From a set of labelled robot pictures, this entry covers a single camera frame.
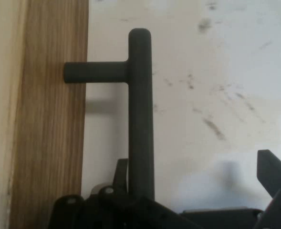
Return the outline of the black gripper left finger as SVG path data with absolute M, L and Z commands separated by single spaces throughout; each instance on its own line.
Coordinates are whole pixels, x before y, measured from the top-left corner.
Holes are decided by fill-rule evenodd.
M 127 192 L 128 159 L 117 161 L 113 183 L 83 199 L 64 196 L 53 207 L 51 229 L 191 229 L 193 223 L 148 198 Z

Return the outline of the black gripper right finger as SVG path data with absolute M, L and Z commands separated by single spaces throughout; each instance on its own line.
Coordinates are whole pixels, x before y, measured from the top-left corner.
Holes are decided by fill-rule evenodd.
M 258 151 L 257 179 L 272 197 L 257 222 L 257 228 L 281 229 L 281 160 L 270 150 Z

